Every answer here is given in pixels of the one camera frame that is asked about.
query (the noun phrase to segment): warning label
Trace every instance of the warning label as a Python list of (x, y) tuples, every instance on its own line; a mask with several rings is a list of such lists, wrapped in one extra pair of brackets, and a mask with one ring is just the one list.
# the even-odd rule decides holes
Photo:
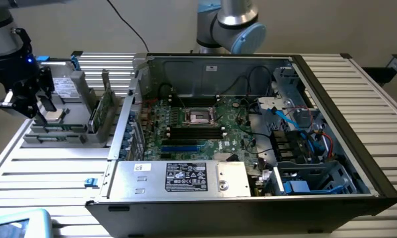
[(165, 190), (168, 192), (208, 191), (205, 163), (168, 163)]
[(54, 91), (61, 98), (78, 98), (80, 94), (70, 78), (53, 78)]

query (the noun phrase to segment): green circuit board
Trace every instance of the green circuit board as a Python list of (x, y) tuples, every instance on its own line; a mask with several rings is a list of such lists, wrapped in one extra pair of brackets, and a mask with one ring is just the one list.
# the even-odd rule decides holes
[[(241, 147), (252, 141), (253, 136), (244, 133), (236, 123), (236, 116), (245, 121), (245, 105), (233, 107), (233, 103), (238, 102), (233, 97), (225, 97), (218, 102), (216, 107), (210, 108), (174, 108), (170, 107), (164, 100), (157, 101), (142, 109), (141, 125), (145, 134), (145, 154), (144, 160), (224, 160), (230, 155), (236, 154), (240, 161), (244, 161), (246, 167), (253, 167), (257, 162), (257, 157), (249, 152), (256, 152), (254, 147), (249, 147), (249, 152)], [(209, 125), (213, 127), (225, 127), (226, 135), (222, 139), (197, 140), (198, 150), (194, 152), (172, 152), (170, 158), (161, 158), (162, 141), (166, 140), (166, 125), (176, 127), (200, 127), (196, 124), (186, 124), (186, 111), (190, 110), (212, 110), (213, 120), (216, 122)], [(241, 128), (250, 131), (250, 127), (242, 124)]]

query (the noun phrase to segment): power supply label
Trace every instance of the power supply label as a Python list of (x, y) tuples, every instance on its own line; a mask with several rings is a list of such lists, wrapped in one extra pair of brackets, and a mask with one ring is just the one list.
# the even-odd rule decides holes
[(168, 192), (208, 191), (205, 163), (166, 163), (165, 190)]

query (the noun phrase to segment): aluminum profile table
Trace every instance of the aluminum profile table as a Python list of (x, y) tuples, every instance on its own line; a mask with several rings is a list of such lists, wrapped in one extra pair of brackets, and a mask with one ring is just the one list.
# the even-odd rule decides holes
[[(96, 91), (104, 89), (100, 74), (106, 68), (112, 70), (112, 88), (125, 96), (134, 75), (133, 56), (81, 55), (81, 68)], [(302, 57), (397, 189), (397, 103), (352, 59), (341, 55)], [(24, 122), (0, 155), (0, 215), (42, 207), (52, 215), (54, 237), (108, 238), (84, 208), (100, 188), (84, 188), (84, 180), (104, 174), (112, 138), (100, 149), (22, 149), (21, 136), (29, 123)], [(332, 234), (269, 237), (397, 238), (397, 204), (374, 217), (356, 218)]]

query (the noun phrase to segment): white wall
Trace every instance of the white wall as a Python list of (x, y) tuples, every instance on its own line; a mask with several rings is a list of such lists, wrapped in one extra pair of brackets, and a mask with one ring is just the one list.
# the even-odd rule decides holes
[[(196, 0), (112, 0), (154, 52), (188, 52), (196, 43)], [(254, 0), (266, 53), (349, 53), (384, 66), (397, 53), (397, 0)], [(142, 52), (144, 46), (105, 0), (12, 10), (36, 54), (73, 50)]]

